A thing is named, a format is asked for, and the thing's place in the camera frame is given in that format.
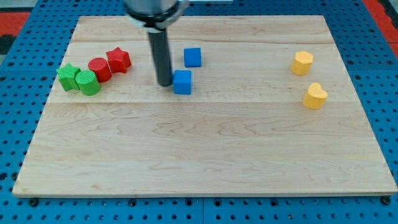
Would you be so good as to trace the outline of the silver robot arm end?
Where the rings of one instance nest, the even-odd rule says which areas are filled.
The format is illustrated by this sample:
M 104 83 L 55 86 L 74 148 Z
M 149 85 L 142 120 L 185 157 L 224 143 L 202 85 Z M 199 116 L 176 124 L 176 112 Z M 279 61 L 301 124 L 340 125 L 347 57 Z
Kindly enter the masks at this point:
M 130 20 L 150 33 L 165 31 L 189 4 L 189 0 L 124 0 Z

